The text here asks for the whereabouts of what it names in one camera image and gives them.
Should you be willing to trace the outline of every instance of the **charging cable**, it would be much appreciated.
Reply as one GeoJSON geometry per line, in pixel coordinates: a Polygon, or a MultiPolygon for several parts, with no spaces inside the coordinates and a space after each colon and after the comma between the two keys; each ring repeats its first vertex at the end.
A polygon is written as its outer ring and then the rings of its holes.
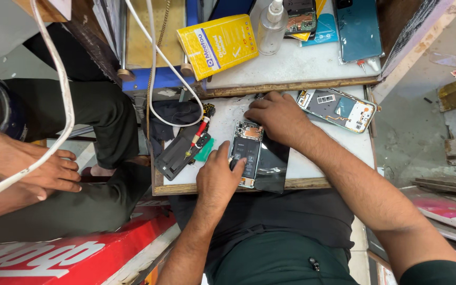
{"type": "Polygon", "coordinates": [[[63,62],[59,57],[59,53],[57,52],[56,47],[54,46],[54,43],[50,38],[49,32],[47,31],[47,28],[45,28],[45,24],[41,19],[41,15],[38,12],[38,8],[36,7],[36,0],[31,0],[31,8],[33,10],[33,15],[35,16],[35,21],[38,24],[38,29],[40,30],[41,36],[43,37],[45,44],[49,49],[50,55],[54,60],[54,64],[57,68],[57,73],[59,75],[59,83],[61,85],[61,93],[63,96],[64,112],[66,113],[66,126],[64,127],[63,133],[59,136],[54,145],[50,147],[50,149],[40,159],[38,159],[38,161],[36,161],[23,171],[14,174],[13,176],[10,176],[9,178],[6,178],[5,180],[0,182],[0,193],[4,189],[8,188],[10,185],[21,180],[31,171],[37,169],[42,164],[44,164],[58,150],[58,148],[63,144],[63,142],[66,141],[69,134],[73,130],[73,126],[75,125],[72,95],[70,94],[67,72],[64,69],[63,62]]]}
{"type": "Polygon", "coordinates": [[[172,69],[173,73],[180,79],[180,81],[184,84],[184,86],[191,92],[191,94],[193,94],[193,97],[198,102],[200,110],[203,110],[203,105],[202,105],[202,102],[200,101],[200,99],[198,98],[198,96],[196,95],[196,93],[193,91],[193,88],[191,88],[191,86],[189,86],[189,84],[184,80],[184,78],[182,78],[182,76],[179,74],[179,72],[177,72],[177,70],[174,68],[172,63],[170,63],[170,61],[168,61],[168,59],[165,57],[165,55],[163,55],[163,53],[161,52],[159,47],[156,46],[156,44],[155,44],[156,43],[156,33],[155,33],[155,28],[154,28],[153,7],[152,7],[152,3],[150,2],[150,0],[146,0],[146,3],[147,3],[147,10],[149,11],[149,22],[150,22],[150,33],[151,33],[151,35],[149,35],[147,30],[143,26],[142,21],[140,21],[140,18],[136,14],[136,11],[133,8],[133,5],[131,5],[130,0],[126,0],[126,4],[128,6],[128,9],[130,10],[130,12],[133,15],[133,17],[135,18],[136,22],[138,23],[138,25],[142,29],[142,32],[145,34],[147,39],[149,39],[149,41],[151,42],[151,44],[153,46],[153,66],[150,69],[150,78],[151,78],[151,80],[150,80],[150,88],[149,88],[149,107],[150,107],[150,110],[156,116],[156,118],[160,119],[163,123],[165,123],[167,125],[170,125],[170,126],[174,126],[174,127],[189,127],[189,126],[196,125],[199,121],[202,120],[203,111],[200,112],[200,116],[199,116],[198,120],[196,120],[195,122],[193,122],[191,124],[186,124],[186,125],[177,125],[177,124],[172,124],[170,122],[167,122],[166,120],[161,118],[156,113],[156,111],[154,111],[154,108],[153,108],[153,88],[154,88],[154,79],[155,79],[155,73],[156,73],[156,51],[157,51],[157,53],[160,54],[161,58],[168,64],[168,66],[172,69]]]}

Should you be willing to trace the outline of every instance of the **precision screwdriver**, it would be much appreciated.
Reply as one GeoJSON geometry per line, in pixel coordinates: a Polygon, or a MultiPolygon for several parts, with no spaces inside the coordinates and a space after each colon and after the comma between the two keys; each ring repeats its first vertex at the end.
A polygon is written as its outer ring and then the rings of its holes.
{"type": "Polygon", "coordinates": [[[205,127],[207,126],[207,123],[209,121],[209,117],[204,117],[202,124],[199,126],[198,131],[196,132],[196,134],[193,137],[193,140],[191,141],[191,147],[189,147],[189,150],[187,150],[186,152],[186,156],[184,156],[184,160],[191,156],[191,149],[196,145],[196,142],[202,136],[202,133],[205,130],[205,127]]]}

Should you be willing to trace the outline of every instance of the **phone battery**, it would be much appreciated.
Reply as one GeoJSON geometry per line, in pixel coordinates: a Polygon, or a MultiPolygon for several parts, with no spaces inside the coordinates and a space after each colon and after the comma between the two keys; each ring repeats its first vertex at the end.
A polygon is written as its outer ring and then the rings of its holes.
{"type": "Polygon", "coordinates": [[[233,163],[236,163],[236,160],[239,160],[241,158],[247,158],[246,168],[242,174],[242,176],[245,178],[254,179],[256,176],[260,144],[260,141],[252,139],[243,139],[241,137],[236,137],[234,139],[234,147],[231,154],[233,155],[233,163]]]}

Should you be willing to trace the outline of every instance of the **person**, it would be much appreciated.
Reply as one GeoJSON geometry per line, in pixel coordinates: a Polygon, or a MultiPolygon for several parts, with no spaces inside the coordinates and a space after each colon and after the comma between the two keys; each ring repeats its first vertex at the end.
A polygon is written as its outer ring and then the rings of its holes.
{"type": "MultiPolygon", "coordinates": [[[[27,168],[47,151],[29,142],[46,139],[65,126],[59,81],[4,83],[22,101],[27,135],[22,142],[0,132],[0,180],[27,168]]],[[[136,114],[130,99],[110,82],[69,84],[75,123],[94,127],[98,150],[94,168],[113,175],[105,185],[78,183],[75,155],[58,150],[0,193],[0,243],[115,231],[130,219],[151,185],[149,161],[138,157],[136,114]]]]}
{"type": "Polygon", "coordinates": [[[229,142],[197,175],[198,196],[169,196],[182,230],[157,284],[356,284],[349,275],[353,213],[377,236],[401,285],[456,284],[456,252],[391,185],[319,127],[289,95],[250,104],[245,117],[323,171],[334,188],[234,193],[244,170],[229,142]]]}

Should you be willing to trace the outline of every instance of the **plastic bottle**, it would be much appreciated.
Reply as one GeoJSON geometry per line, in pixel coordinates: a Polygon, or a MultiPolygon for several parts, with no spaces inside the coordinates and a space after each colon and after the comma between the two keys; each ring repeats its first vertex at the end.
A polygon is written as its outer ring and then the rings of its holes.
{"type": "Polygon", "coordinates": [[[281,47],[288,24],[288,12],[283,0],[274,0],[268,9],[263,9],[258,22],[256,44],[263,55],[273,55],[281,47]]]}

